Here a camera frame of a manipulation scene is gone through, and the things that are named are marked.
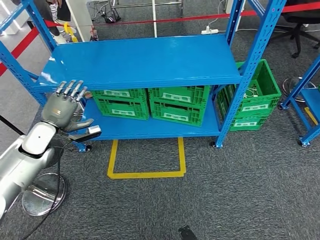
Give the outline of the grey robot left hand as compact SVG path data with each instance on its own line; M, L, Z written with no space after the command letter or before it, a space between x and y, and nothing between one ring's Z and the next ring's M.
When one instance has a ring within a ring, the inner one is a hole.
M90 127L94 122L92 118L78 122L72 120L78 103L88 89L85 86L79 90L82 84L82 80L62 81L44 106L42 120L66 133Z

